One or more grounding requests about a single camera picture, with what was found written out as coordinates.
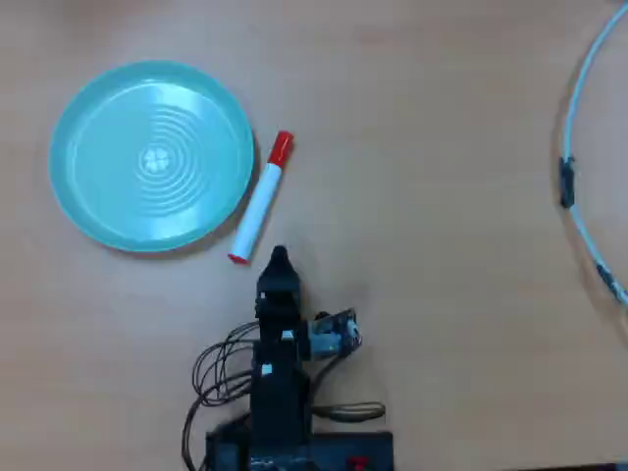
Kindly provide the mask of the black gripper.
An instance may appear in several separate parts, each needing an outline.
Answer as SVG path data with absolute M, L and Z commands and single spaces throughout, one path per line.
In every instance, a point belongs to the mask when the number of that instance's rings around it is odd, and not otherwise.
M 301 322 L 301 281 L 285 246 L 273 248 L 256 288 L 255 315 L 261 340 L 280 340 L 284 331 L 298 328 Z

